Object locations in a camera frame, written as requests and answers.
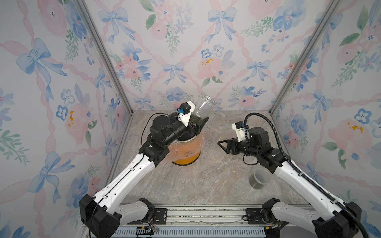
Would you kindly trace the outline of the glass jar with tea leaves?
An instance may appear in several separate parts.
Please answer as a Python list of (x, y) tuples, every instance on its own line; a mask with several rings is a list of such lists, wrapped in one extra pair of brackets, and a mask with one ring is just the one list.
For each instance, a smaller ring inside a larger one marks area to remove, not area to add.
[(190, 122), (196, 124), (198, 121), (205, 119), (214, 110), (215, 106), (216, 102), (212, 97), (201, 93), (195, 102), (195, 110), (191, 114)]

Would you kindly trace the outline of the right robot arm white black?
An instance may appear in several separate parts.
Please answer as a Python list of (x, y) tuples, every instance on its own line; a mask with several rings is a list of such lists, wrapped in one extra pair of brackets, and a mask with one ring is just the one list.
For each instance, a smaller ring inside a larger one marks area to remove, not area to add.
[(262, 205), (260, 215), (246, 216), (246, 220), (261, 219), (267, 224), (281, 223), (274, 230), (279, 232), (288, 224), (303, 228), (319, 238), (353, 238), (367, 233), (360, 222), (362, 210), (354, 202), (346, 203), (315, 183), (280, 148), (273, 148), (268, 132), (263, 128), (251, 128), (244, 133), (236, 130), (237, 137), (218, 142), (227, 154), (253, 156), (257, 163), (294, 188), (312, 207), (313, 211), (287, 205), (271, 198)]

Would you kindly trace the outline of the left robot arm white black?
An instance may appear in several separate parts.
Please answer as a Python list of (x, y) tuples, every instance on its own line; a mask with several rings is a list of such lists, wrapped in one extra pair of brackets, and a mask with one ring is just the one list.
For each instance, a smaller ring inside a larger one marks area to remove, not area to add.
[(129, 192), (169, 154), (169, 146), (185, 134), (197, 136), (209, 120), (198, 116), (158, 114), (147, 141), (131, 163), (105, 188), (79, 201), (80, 218), (89, 236), (110, 238), (120, 226), (141, 221), (149, 224), (154, 205), (145, 198), (122, 205)]

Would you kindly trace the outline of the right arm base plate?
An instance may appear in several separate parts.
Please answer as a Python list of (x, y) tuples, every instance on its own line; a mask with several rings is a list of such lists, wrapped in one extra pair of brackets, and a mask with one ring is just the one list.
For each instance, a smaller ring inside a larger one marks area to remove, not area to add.
[(285, 221), (265, 218), (261, 208), (247, 208), (245, 213), (246, 214), (242, 217), (242, 220), (248, 222), (250, 225), (281, 226), (283, 224), (288, 224), (288, 222)]

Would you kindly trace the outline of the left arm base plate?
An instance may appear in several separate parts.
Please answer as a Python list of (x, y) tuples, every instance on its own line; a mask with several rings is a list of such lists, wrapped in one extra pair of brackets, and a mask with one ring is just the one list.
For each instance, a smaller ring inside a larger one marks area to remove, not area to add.
[(167, 208), (154, 208), (148, 212), (147, 222), (151, 225), (165, 225), (167, 223), (167, 216)]

